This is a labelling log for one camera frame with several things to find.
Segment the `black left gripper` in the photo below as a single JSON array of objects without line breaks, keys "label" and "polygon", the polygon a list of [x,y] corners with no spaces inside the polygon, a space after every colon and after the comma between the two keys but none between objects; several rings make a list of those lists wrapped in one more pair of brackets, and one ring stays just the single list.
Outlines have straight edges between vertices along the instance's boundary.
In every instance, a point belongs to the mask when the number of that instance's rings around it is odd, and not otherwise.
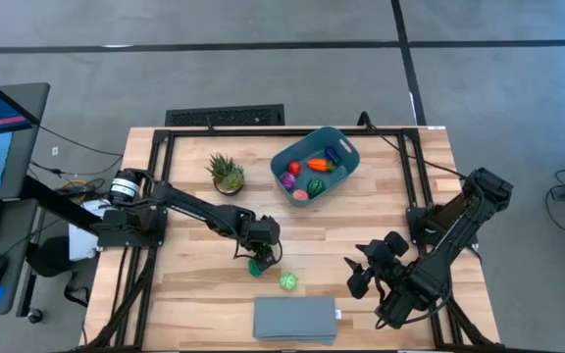
[{"label": "black left gripper", "polygon": [[262,260],[265,245],[268,246],[268,259],[276,260],[275,248],[280,241],[281,227],[273,217],[255,217],[244,215],[240,219],[237,241],[243,248],[255,248],[254,258]]}]

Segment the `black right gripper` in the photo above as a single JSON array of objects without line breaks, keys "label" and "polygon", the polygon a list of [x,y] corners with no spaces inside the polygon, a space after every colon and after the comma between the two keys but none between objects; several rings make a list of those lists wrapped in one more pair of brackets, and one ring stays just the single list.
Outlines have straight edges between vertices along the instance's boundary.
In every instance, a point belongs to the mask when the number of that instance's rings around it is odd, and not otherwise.
[{"label": "black right gripper", "polygon": [[399,258],[408,250],[407,241],[396,231],[389,232],[383,240],[373,239],[369,244],[356,244],[368,260],[368,267],[363,269],[360,263],[345,257],[344,261],[355,276],[362,276],[366,283],[371,279],[389,283],[397,278],[404,270]]}]

